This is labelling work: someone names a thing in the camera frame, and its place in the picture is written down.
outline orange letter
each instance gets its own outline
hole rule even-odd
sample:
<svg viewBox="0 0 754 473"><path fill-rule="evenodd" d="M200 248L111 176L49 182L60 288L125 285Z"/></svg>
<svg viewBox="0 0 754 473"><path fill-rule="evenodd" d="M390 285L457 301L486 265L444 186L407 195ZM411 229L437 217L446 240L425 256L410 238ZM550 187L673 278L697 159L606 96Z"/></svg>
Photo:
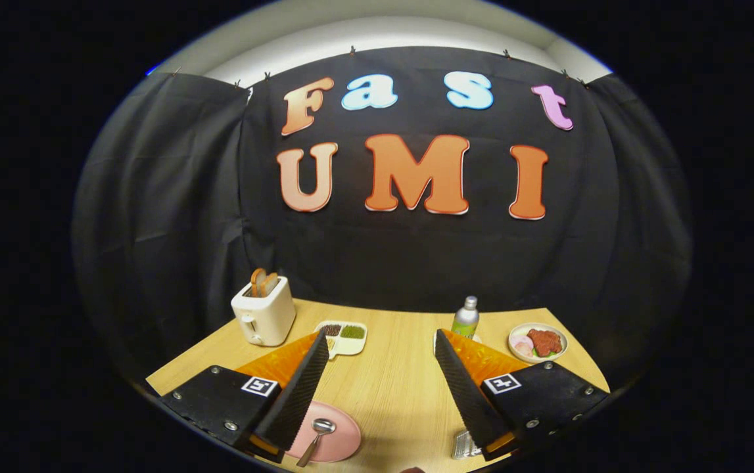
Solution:
<svg viewBox="0 0 754 473"><path fill-rule="evenodd" d="M319 111L323 100L321 91L332 88L333 79L323 78L284 95L283 100L286 100L289 108L286 111L286 125L283 126L281 134L287 137L310 126L316 118L307 114L307 108L314 112Z"/></svg>
<svg viewBox="0 0 754 473"><path fill-rule="evenodd" d="M391 195L392 179L409 210L418 206L430 181L432 191L424 201L429 212L461 215L469 209L461 182L464 152L470 149L467 138L436 137L421 162L415 161L403 138L397 135L374 135L365 140L365 147L374 155L373 191L365 199L368 210L391 212L397 208L397 198Z"/></svg>
<svg viewBox="0 0 754 473"><path fill-rule="evenodd" d="M302 150L285 150L277 155L280 164L280 192L286 205L298 212L315 212L326 206L333 192L333 155L339 150L335 143L322 143L310 148L316 159L316 191L307 195L301 192L298 163L304 157Z"/></svg>
<svg viewBox="0 0 754 473"><path fill-rule="evenodd" d="M515 219L542 219L546 207L541 204L543 164L549 156L531 146L512 146L511 155L517 161L517 197L508 213Z"/></svg>

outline toaster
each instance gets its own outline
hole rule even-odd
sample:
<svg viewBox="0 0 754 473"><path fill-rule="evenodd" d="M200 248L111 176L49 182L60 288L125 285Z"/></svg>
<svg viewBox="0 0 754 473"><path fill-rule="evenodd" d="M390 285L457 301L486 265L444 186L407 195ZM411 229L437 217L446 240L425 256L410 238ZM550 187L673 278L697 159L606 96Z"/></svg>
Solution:
<svg viewBox="0 0 754 473"><path fill-rule="evenodd" d="M282 344L295 322L295 303L289 280L277 277L277 285L266 297L252 297L248 282L230 302L233 315L250 344L277 347Z"/></svg>

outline green garnish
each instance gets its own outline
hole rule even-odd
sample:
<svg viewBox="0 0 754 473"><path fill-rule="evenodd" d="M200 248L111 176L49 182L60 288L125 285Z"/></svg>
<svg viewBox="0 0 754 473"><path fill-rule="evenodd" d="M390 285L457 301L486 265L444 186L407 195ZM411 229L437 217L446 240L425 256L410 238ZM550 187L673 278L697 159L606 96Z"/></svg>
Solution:
<svg viewBox="0 0 754 473"><path fill-rule="evenodd" d="M540 356L540 354L537 353L537 348L532 348L532 353L535 354L536 357L550 357L550 356L552 356L554 354L557 354L557 352L554 352L554 351L550 350L548 355L546 355L546 356Z"/></svg>

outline spoon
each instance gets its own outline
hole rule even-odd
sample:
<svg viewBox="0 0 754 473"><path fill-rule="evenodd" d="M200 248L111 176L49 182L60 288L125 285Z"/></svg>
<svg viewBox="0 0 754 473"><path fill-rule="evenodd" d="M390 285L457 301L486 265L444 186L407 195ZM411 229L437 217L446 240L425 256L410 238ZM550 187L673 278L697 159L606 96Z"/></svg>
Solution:
<svg viewBox="0 0 754 473"><path fill-rule="evenodd" d="M313 452L316 451L316 446L319 444L319 438L321 438L322 435L332 434L335 430L335 423L329 419L315 419L313 421L313 430L319 434L316 435L316 439L313 440L313 443L307 447L307 451L301 456L301 460L299 460L297 464L298 466L303 467L310 463L310 458L312 458Z"/></svg>

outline white plate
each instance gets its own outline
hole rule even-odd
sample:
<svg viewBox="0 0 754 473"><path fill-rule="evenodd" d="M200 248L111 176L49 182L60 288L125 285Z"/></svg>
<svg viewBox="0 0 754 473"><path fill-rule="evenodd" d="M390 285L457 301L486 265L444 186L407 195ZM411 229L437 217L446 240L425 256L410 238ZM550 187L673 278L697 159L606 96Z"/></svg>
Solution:
<svg viewBox="0 0 754 473"><path fill-rule="evenodd" d="M558 336L561 338L561 351L555 354L550 354L547 357L537 357L537 356L526 356L522 353L517 353L516 350L514 350L514 344L512 344L512 340L516 338L516 336L524 336L527 335L529 330L549 330L549 332L555 332ZM560 330L556 329L555 327L548 326L543 323L524 323L522 325L518 325L517 327L514 327L511 330L511 333L508 334L508 348L511 350L512 353L514 353L514 356L518 357L518 359L523 360L526 363L541 363L545 361L552 361L554 359L557 359L562 354L566 353L567 346L569 343L567 342L567 337L564 335Z"/></svg>
<svg viewBox="0 0 754 473"><path fill-rule="evenodd" d="M316 326L316 332L318 330L321 330L321 328L325 325L341 326L341 329L339 329L339 335L327 336L328 344L332 340L333 345L333 347L329 350L329 359L334 359L337 354L359 354L362 352L362 348L365 348L365 339L368 338L368 327L366 327L365 324L355 323L355 321L323 321ZM341 336L341 331L344 330L344 327L347 326L362 327L362 329L365 330L365 336L362 336L362 338L343 338L343 336Z"/></svg>

